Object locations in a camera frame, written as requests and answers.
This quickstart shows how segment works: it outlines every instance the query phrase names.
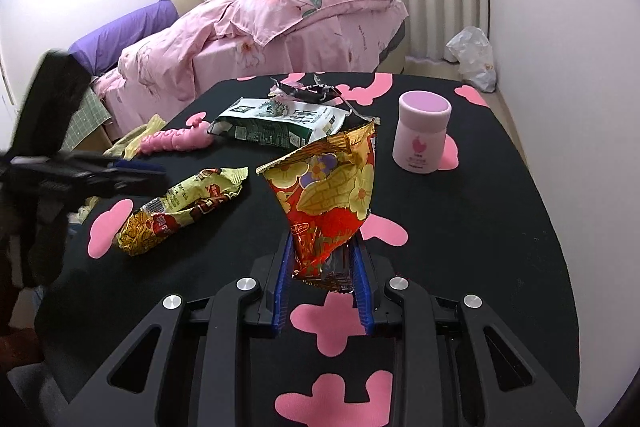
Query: red and yellow snack wrapper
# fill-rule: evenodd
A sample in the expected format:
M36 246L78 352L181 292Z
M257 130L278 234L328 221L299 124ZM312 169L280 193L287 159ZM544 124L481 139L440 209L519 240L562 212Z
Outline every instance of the red and yellow snack wrapper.
M243 169L204 169L131 214L113 239L129 255L140 255L225 201L235 198L249 174Z
M296 248L297 279L321 279L332 251L367 219L376 124L328 136L259 167L283 207Z

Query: purple cushion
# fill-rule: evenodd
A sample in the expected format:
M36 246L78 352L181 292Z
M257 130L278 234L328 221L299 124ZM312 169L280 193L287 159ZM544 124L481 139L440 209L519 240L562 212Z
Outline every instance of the purple cushion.
M116 65L122 50L178 20L174 3L159 0L85 35L69 48L85 70L101 76Z

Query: metal bolt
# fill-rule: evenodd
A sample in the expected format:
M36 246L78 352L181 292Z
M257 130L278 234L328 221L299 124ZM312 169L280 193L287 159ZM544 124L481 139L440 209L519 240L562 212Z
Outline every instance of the metal bolt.
M482 299L477 295L467 295L464 300L465 306L467 308L479 308L482 306Z
M179 295L169 295L164 298L162 301L162 306L167 308L168 310L175 310L178 306L182 304L182 299Z
M406 290L409 288L409 281L404 277L394 277L389 281L389 286L394 290Z
M242 279L236 283L236 286L243 292L253 290L255 288L255 279L252 279L251 277L242 277Z

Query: plastic bag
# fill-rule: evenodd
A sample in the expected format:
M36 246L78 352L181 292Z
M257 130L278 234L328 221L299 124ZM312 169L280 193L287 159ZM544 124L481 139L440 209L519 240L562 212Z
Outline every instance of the plastic bag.
M447 43L447 48L460 61L462 78L482 92L495 91L494 49L480 28L467 26Z

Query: pink jar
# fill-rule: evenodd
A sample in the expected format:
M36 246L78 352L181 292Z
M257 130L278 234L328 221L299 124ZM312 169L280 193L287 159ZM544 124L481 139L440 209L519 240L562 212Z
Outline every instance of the pink jar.
M404 170L418 174L437 170L451 115L449 100L434 92L408 91L398 102L394 161Z

